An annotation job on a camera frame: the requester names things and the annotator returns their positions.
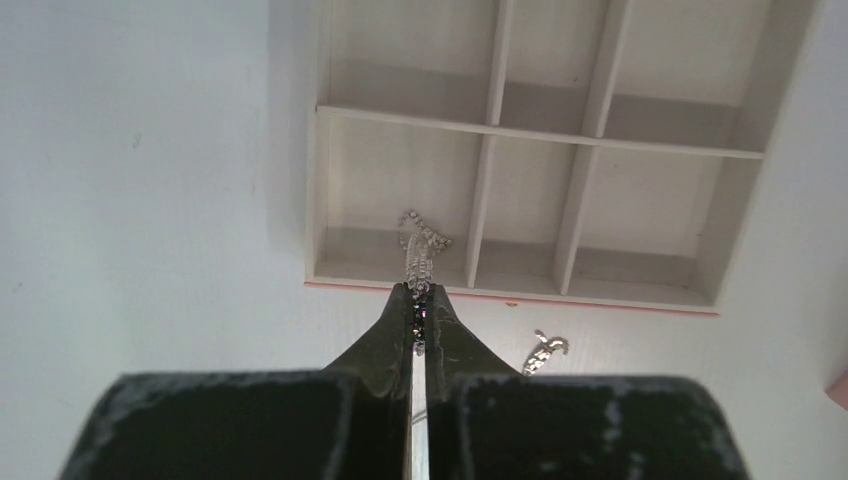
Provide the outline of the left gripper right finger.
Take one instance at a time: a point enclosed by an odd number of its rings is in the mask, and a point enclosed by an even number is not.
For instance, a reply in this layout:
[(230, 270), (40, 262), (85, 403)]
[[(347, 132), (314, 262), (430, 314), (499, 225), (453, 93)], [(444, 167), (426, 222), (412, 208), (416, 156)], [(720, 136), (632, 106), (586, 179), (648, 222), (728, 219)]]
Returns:
[(428, 303), (426, 398), (433, 479), (745, 479), (724, 414), (675, 376), (524, 376)]

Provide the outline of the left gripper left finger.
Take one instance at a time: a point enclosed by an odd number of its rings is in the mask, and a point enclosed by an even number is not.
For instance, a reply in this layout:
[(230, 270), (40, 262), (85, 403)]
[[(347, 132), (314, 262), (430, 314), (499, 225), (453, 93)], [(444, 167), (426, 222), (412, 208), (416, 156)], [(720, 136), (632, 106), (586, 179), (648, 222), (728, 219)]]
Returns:
[(64, 479), (402, 479), (407, 474), (413, 303), (329, 365), (300, 371), (145, 372), (91, 410)]

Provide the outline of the small silver pendant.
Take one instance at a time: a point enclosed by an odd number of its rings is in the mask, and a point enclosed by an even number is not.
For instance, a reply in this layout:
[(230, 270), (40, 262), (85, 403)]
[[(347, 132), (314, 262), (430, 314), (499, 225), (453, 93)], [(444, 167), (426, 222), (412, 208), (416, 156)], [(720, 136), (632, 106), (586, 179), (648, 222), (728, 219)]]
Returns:
[(526, 377), (538, 373), (555, 353), (567, 355), (570, 350), (570, 342), (563, 337), (549, 337), (539, 329), (534, 331), (534, 335), (538, 342), (527, 355), (520, 370)]

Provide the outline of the pink compartment tray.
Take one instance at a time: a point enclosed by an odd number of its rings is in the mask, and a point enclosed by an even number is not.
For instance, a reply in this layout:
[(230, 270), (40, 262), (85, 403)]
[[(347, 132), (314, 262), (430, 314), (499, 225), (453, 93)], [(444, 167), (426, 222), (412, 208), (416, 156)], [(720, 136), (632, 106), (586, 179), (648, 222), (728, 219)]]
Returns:
[(317, 1), (305, 279), (715, 315), (815, 1)]

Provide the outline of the pink jewelry box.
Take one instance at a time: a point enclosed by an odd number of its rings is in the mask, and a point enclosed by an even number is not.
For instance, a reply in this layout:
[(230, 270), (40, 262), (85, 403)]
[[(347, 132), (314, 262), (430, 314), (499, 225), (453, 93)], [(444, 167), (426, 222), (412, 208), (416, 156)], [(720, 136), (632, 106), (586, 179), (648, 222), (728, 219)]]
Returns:
[(843, 410), (848, 410), (848, 371), (845, 370), (826, 390), (828, 398)]

